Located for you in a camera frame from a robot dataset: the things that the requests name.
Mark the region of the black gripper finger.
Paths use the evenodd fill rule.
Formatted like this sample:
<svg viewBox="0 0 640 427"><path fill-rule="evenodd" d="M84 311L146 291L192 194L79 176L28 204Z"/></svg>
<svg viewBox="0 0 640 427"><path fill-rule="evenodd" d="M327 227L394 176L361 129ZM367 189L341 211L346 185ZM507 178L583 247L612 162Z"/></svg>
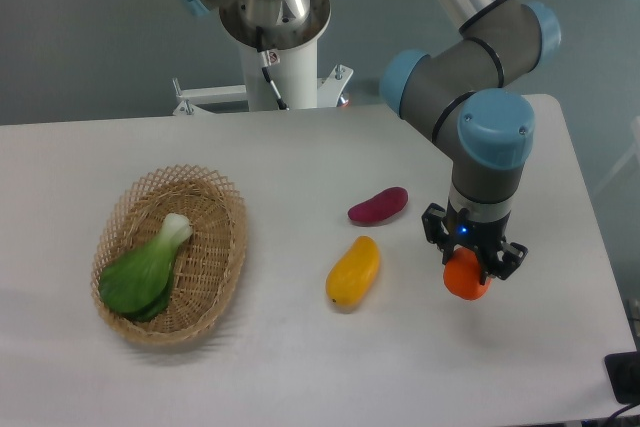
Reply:
<svg viewBox="0 0 640 427"><path fill-rule="evenodd" d="M480 284L486 285L493 278L506 280L522 265L527 254L526 246L506 239L501 239L496 246L481 247L478 250Z"/></svg>
<svg viewBox="0 0 640 427"><path fill-rule="evenodd" d="M446 208L431 203L421 216L427 242L437 247L446 264L457 245L457 212L448 204Z"/></svg>

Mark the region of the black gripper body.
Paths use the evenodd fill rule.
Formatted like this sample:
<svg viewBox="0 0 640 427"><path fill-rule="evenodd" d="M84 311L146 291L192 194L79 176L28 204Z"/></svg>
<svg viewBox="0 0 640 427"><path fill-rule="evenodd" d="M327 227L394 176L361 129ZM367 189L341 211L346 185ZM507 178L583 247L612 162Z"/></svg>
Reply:
<svg viewBox="0 0 640 427"><path fill-rule="evenodd" d="M449 200L444 220L446 240L443 251L452 252L456 247L483 253L502 251L509 217L509 205Z"/></svg>

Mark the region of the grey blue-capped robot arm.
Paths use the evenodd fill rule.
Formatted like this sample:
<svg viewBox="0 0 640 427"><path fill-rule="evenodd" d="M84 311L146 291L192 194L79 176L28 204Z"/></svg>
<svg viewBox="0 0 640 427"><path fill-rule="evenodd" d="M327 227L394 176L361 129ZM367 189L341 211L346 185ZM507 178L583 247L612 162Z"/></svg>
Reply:
<svg viewBox="0 0 640 427"><path fill-rule="evenodd" d="M318 38L329 0L181 0L195 16L217 11L240 48L249 108L315 108ZM475 262L479 284L506 279L527 255L505 231L533 146L535 115L508 85L549 59L561 42L554 12L518 0L439 0L460 41L439 55L399 53L379 84L385 103L453 164L445 206L422 216L445 266Z"/></svg>

